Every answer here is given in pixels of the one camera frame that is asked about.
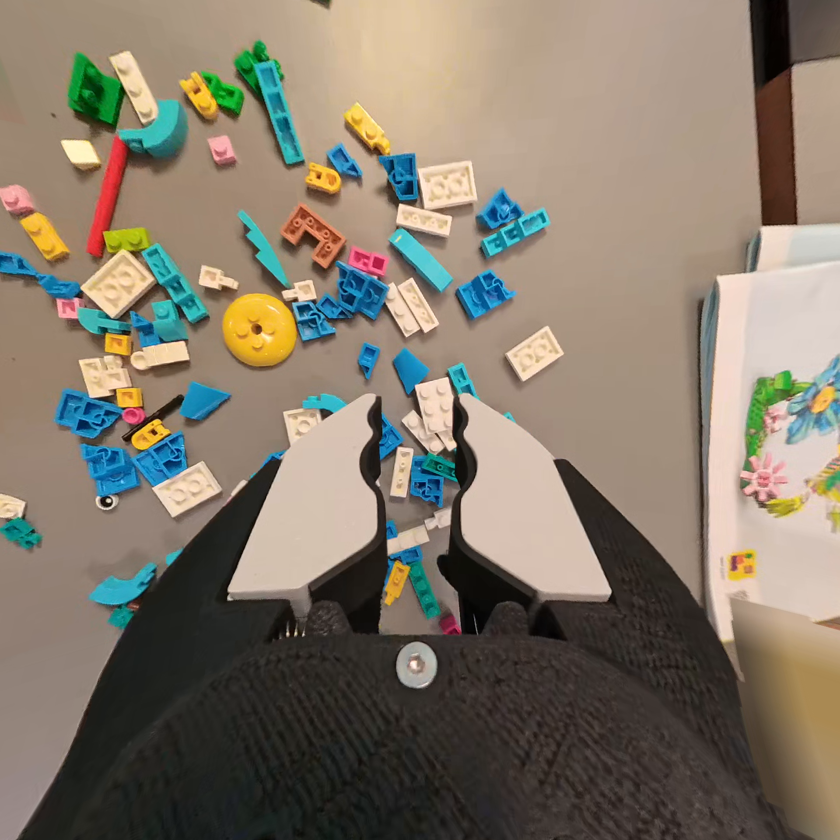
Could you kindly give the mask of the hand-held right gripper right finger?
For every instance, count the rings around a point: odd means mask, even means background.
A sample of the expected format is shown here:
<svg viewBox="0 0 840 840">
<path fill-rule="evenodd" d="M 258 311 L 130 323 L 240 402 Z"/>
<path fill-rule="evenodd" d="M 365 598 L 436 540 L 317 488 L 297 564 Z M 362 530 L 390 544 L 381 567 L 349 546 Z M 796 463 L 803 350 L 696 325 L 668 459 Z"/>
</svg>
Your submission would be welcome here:
<svg viewBox="0 0 840 840">
<path fill-rule="evenodd" d="M 439 558 L 464 631 L 513 602 L 535 621 L 558 604 L 603 606 L 613 589 L 550 451 L 471 395 L 454 405 L 458 491 Z"/>
</svg>

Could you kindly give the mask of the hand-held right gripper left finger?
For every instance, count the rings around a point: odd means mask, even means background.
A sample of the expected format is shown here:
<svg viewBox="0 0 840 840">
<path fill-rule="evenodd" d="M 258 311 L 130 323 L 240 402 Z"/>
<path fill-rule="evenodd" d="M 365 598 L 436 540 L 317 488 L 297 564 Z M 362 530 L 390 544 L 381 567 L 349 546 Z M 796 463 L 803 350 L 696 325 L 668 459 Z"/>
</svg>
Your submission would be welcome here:
<svg viewBox="0 0 840 840">
<path fill-rule="evenodd" d="M 346 615 L 382 593 L 386 559 L 382 400 L 364 394 L 283 456 L 227 588 L 231 602 L 316 602 Z"/>
</svg>

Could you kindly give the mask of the pile of toy building bricks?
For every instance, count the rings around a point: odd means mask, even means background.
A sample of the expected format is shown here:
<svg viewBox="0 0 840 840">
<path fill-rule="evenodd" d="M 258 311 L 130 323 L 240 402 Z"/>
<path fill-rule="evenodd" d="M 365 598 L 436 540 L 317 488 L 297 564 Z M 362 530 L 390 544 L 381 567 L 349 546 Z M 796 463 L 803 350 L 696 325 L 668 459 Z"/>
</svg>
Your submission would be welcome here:
<svg viewBox="0 0 840 840">
<path fill-rule="evenodd" d="M 158 101 L 154 98 L 130 51 L 111 57 L 112 68 L 138 114 L 143 128 L 158 117 Z M 245 49 L 234 60 L 237 73 L 250 89 L 261 96 L 272 129 L 280 147 L 284 162 L 289 165 L 305 161 L 298 134 L 282 81 L 284 73 L 279 62 L 272 59 L 266 44 L 257 40 L 252 49 Z M 185 96 L 203 119 L 213 120 L 218 110 L 223 109 L 238 116 L 244 100 L 244 93 L 237 86 L 229 86 L 210 71 L 192 73 L 181 80 Z M 371 115 L 357 102 L 344 115 L 345 121 L 373 151 L 382 152 L 379 161 L 383 164 L 395 194 L 406 201 L 416 201 L 418 179 L 414 153 L 390 155 L 390 141 L 382 127 L 372 120 Z M 486 256 L 493 256 L 509 245 L 520 241 L 519 235 L 538 233 L 550 224 L 544 208 L 522 216 L 521 209 L 500 191 L 478 214 L 477 219 L 486 226 L 498 228 L 482 242 Z M 31 195 L 22 185 L 2 185 L 2 206 L 15 216 L 27 231 L 34 246 L 49 262 L 61 261 L 69 256 L 69 249 L 58 235 L 49 219 L 39 213 Z M 427 307 L 414 279 L 406 280 L 401 286 L 389 286 L 383 279 L 389 258 L 378 253 L 368 253 L 352 247 L 350 262 L 335 261 L 338 267 L 338 286 L 335 294 L 326 292 L 318 298 L 314 286 L 308 280 L 291 284 L 285 270 L 275 255 L 270 242 L 253 218 L 246 211 L 238 212 L 238 219 L 244 226 L 246 238 L 255 248 L 259 263 L 283 286 L 282 299 L 292 312 L 297 323 L 297 332 L 302 342 L 321 340 L 335 334 L 333 321 L 351 319 L 364 315 L 376 320 L 386 305 L 396 319 L 397 314 L 407 320 L 402 322 L 405 336 L 417 329 L 432 329 L 437 326 L 434 313 Z M 38 285 L 56 301 L 59 314 L 68 316 L 88 329 L 104 337 L 106 351 L 110 355 L 92 360 L 82 360 L 80 366 L 85 376 L 86 391 L 65 391 L 59 405 L 56 423 L 70 428 L 81 438 L 93 439 L 107 431 L 123 417 L 126 423 L 137 424 L 151 413 L 144 414 L 141 391 L 133 388 L 123 359 L 131 352 L 131 329 L 138 335 L 139 346 L 132 356 L 132 364 L 180 364 L 189 361 L 183 318 L 191 324 L 209 317 L 207 307 L 195 294 L 185 275 L 160 243 L 152 244 L 144 227 L 128 230 L 105 231 L 104 240 L 110 261 L 103 264 L 100 273 L 92 276 L 87 285 L 75 281 L 63 281 L 37 270 L 25 257 L 2 250 L 2 275 L 34 278 Z M 168 298 L 153 303 L 155 320 L 143 320 L 138 312 L 130 311 L 157 283 L 166 289 Z M 214 390 L 201 383 L 192 383 L 180 408 L 181 415 L 193 421 L 201 421 L 224 403 L 230 394 Z M 414 458 L 411 446 L 403 445 L 403 436 L 396 427 L 382 416 L 380 457 L 395 453 L 391 494 L 402 497 L 411 487 L 411 492 L 426 501 L 443 505 L 445 480 L 455 481 L 455 465 L 438 453 L 446 449 L 455 450 L 455 441 L 448 430 L 429 432 L 427 449 L 431 455 Z M 83 445 L 82 454 L 88 458 L 91 476 L 97 482 L 97 505 L 102 510 L 113 509 L 120 494 L 140 485 L 140 474 L 158 490 L 174 488 L 181 480 L 172 477 L 176 468 L 186 467 L 183 435 L 170 434 L 155 420 L 132 436 L 132 446 L 138 450 L 130 456 L 124 448 L 96 447 Z M 392 523 L 386 524 L 389 539 L 390 558 L 385 578 L 384 604 L 397 600 L 406 581 L 414 588 L 419 605 L 427 619 L 438 620 L 445 634 L 460 634 L 457 618 L 442 611 L 438 599 L 426 575 L 423 552 L 417 546 L 427 540 L 426 527 L 418 530 L 419 536 L 412 542 L 397 544 L 400 537 Z M 111 607 L 108 623 L 124 629 L 139 607 L 143 595 L 155 582 L 156 563 L 147 563 L 130 580 L 109 577 L 98 584 L 91 593 L 92 602 Z"/>
</svg>

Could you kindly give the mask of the grey desk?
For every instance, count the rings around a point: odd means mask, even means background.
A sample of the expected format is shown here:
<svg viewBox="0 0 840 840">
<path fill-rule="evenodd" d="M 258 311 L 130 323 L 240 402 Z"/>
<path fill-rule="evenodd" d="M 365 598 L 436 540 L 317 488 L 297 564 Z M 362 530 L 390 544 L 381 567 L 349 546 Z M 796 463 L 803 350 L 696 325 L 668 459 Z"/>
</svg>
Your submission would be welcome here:
<svg viewBox="0 0 840 840">
<path fill-rule="evenodd" d="M 32 550 L 2 539 L 2 838 L 16 838 L 65 758 L 119 631 L 89 602 L 102 579 L 162 562 L 226 495 L 287 446 L 283 411 L 310 394 L 352 401 L 357 357 L 381 347 L 370 388 L 396 426 L 412 406 L 392 368 L 403 344 L 388 312 L 337 325 L 258 371 L 227 352 L 229 296 L 197 287 L 202 264 L 239 291 L 277 293 L 238 220 L 268 237 L 292 280 L 333 289 L 305 239 L 279 228 L 299 202 L 350 245 L 386 252 L 396 206 L 376 156 L 343 113 L 359 102 L 397 152 L 420 165 L 470 160 L 480 207 L 500 187 L 551 226 L 494 269 L 517 299 L 469 322 L 454 292 L 425 290 L 439 327 L 413 352 L 433 375 L 465 363 L 483 401 L 568 458 L 654 544 L 695 597 L 701 585 L 697 330 L 716 275 L 739 270 L 760 225 L 748 2 L 2 2 L 2 185 L 29 190 L 70 250 L 44 260 L 2 209 L 2 250 L 84 282 L 102 173 L 69 163 L 63 139 L 112 134 L 67 105 L 75 53 L 109 71 L 129 50 L 154 95 L 183 101 L 179 80 L 256 40 L 284 87 L 308 161 L 345 143 L 364 169 L 328 197 L 283 164 L 260 100 L 206 124 L 188 102 L 174 159 L 133 157 L 114 223 L 145 227 L 206 300 L 191 363 L 132 374 L 150 410 L 191 382 L 231 392 L 185 430 L 224 494 L 168 517 L 146 484 L 97 509 L 79 440 L 55 424 L 78 361 L 102 340 L 61 319 L 36 283 L 2 278 L 2 493 L 27 502 Z"/>
</svg>

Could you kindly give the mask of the yellow round dish piece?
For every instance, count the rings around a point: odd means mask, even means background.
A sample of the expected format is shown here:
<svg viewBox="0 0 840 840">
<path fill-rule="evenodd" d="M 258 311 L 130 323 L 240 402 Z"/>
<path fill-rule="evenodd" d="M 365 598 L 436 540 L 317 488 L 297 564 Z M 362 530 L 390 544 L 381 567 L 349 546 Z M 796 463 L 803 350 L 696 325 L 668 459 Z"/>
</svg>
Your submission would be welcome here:
<svg viewBox="0 0 840 840">
<path fill-rule="evenodd" d="M 251 293 L 227 306 L 223 336 L 238 362 L 251 368 L 268 368 L 290 357 L 298 342 L 298 328 L 284 301 L 265 293 Z"/>
</svg>

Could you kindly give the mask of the thin black rod piece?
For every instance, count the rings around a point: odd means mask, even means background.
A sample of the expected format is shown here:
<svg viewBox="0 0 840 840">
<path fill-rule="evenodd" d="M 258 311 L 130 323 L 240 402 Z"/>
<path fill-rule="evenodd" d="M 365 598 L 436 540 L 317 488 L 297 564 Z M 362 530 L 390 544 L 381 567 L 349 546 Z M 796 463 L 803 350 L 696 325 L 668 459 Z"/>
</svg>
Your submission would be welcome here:
<svg viewBox="0 0 840 840">
<path fill-rule="evenodd" d="M 178 394 L 177 396 L 173 397 L 160 409 L 153 412 L 151 415 L 146 416 L 144 420 L 139 421 L 135 425 L 131 426 L 131 428 L 122 435 L 122 441 L 124 443 L 128 443 L 131 440 L 132 436 L 138 433 L 146 425 L 152 423 L 155 420 L 163 420 L 164 418 L 167 418 L 169 415 L 172 415 L 174 412 L 178 411 L 181 408 L 184 399 L 184 394 Z"/>
</svg>

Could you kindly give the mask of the white flower instruction booklet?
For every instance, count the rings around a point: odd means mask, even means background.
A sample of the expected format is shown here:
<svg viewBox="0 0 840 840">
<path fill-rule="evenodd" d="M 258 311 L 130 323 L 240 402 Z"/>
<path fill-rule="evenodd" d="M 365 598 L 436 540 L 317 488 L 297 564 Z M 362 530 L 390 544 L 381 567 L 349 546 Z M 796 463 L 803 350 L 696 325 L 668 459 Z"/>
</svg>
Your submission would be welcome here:
<svg viewBox="0 0 840 840">
<path fill-rule="evenodd" d="M 720 276 L 702 309 L 707 612 L 839 612 L 839 267 Z"/>
</svg>

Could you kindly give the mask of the beige cardboard box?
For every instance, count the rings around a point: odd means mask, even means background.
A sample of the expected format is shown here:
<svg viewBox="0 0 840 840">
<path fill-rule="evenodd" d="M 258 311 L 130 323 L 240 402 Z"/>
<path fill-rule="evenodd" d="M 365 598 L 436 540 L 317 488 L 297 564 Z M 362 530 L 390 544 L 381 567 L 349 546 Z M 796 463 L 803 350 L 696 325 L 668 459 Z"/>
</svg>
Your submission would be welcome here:
<svg viewBox="0 0 840 840">
<path fill-rule="evenodd" d="M 838 621 L 731 601 L 742 715 L 763 792 L 790 828 L 839 838 Z"/>
</svg>

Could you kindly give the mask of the red long bar piece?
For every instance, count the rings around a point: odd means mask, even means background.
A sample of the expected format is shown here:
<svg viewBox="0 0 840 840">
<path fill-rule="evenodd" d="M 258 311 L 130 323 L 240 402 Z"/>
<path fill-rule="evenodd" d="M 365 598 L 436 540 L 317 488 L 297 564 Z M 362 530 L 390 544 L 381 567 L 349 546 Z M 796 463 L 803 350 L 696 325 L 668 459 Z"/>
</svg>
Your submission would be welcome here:
<svg viewBox="0 0 840 840">
<path fill-rule="evenodd" d="M 99 259 L 106 247 L 104 233 L 110 230 L 115 207 L 127 168 L 130 149 L 118 135 L 112 141 L 104 176 L 102 177 L 98 200 L 89 228 L 86 252 Z"/>
</svg>

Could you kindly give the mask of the pale blue booklet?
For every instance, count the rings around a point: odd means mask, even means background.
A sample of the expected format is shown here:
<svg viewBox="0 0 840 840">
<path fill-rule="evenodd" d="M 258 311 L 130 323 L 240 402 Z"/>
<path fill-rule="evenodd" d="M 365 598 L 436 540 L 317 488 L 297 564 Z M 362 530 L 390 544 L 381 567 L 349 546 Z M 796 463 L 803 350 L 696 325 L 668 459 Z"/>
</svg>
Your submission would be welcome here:
<svg viewBox="0 0 840 840">
<path fill-rule="evenodd" d="M 762 226 L 747 246 L 747 272 L 782 270 L 839 260 L 839 224 Z"/>
</svg>

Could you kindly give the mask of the teal arch piece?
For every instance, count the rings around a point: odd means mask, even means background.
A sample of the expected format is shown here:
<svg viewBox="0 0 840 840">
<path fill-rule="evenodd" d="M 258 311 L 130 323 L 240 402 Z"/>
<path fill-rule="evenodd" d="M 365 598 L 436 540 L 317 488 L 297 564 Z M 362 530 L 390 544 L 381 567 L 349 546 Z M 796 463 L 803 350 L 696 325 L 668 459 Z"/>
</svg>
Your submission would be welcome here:
<svg viewBox="0 0 840 840">
<path fill-rule="evenodd" d="M 175 156 L 183 147 L 188 125 L 186 112 L 177 100 L 159 100 L 155 121 L 141 129 L 121 129 L 119 139 L 131 152 L 147 154 L 155 159 Z"/>
</svg>

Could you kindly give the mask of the dark wooden cabinet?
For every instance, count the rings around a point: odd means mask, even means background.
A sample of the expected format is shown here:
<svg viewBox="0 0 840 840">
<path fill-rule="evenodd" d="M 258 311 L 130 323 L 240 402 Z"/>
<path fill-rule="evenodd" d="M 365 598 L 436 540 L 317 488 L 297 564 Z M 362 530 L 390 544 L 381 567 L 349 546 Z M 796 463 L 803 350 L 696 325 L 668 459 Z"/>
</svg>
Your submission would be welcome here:
<svg viewBox="0 0 840 840">
<path fill-rule="evenodd" d="M 839 220 L 839 2 L 751 1 L 762 220 Z"/>
</svg>

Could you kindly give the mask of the large green plate piece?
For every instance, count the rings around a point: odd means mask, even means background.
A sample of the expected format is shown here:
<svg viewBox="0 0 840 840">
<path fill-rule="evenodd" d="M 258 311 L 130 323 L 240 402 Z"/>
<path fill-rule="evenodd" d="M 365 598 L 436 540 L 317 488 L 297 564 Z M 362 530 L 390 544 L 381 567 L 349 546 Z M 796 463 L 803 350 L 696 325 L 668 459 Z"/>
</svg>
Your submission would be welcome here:
<svg viewBox="0 0 840 840">
<path fill-rule="evenodd" d="M 73 60 L 67 90 L 68 106 L 87 118 L 116 129 L 124 98 L 121 82 L 102 73 L 81 52 L 76 52 Z"/>
</svg>

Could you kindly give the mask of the brown bracket plate piece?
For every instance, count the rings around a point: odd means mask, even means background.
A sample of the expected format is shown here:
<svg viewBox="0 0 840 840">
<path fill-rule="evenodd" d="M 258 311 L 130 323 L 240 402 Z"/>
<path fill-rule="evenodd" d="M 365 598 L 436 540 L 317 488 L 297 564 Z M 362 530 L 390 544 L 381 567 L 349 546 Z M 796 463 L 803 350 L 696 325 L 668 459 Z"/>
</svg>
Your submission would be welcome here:
<svg viewBox="0 0 840 840">
<path fill-rule="evenodd" d="M 298 246 L 305 236 L 313 238 L 312 261 L 328 270 L 340 256 L 347 238 L 305 203 L 299 203 L 280 227 L 280 236 L 290 245 Z"/>
</svg>

